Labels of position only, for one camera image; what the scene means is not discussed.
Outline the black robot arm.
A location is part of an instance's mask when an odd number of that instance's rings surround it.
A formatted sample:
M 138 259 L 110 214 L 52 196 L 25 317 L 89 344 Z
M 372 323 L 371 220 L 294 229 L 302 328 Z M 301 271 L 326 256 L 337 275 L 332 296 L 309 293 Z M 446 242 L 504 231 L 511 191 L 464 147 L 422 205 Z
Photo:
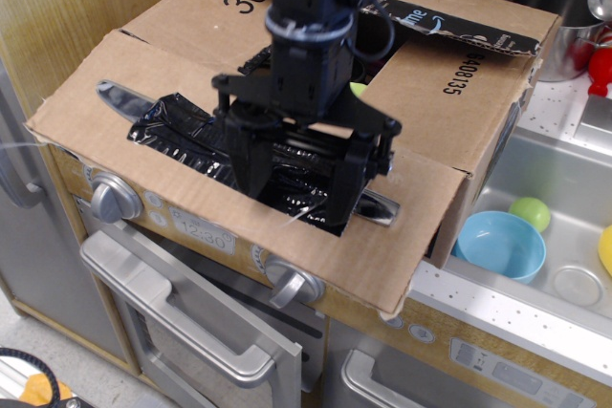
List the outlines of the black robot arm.
M 273 174 L 274 149 L 286 144 L 331 164 L 325 220 L 345 224 L 367 183 L 389 172 L 402 125 L 351 90 L 358 15 L 379 0 L 272 0 L 265 75 L 218 75 L 215 116 L 238 189 L 261 195 Z

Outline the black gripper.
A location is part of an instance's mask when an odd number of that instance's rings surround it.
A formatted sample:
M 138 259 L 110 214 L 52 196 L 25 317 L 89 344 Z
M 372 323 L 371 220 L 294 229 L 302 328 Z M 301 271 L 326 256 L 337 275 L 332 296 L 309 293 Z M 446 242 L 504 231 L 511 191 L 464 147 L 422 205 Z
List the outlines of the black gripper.
M 276 35 L 267 72 L 220 74 L 212 80 L 236 185 L 251 198 L 270 180 L 274 142 L 299 134 L 314 144 L 319 141 L 319 133 L 310 130 L 315 123 L 354 132 L 335 162 L 326 200 L 326 226 L 338 237 L 354 211 L 382 226 L 397 217 L 397 203 L 366 186 L 379 174 L 376 150 L 390 149 L 402 125 L 351 90 L 354 61 L 371 58 L 356 49 L 356 39 L 353 30 L 298 40 Z

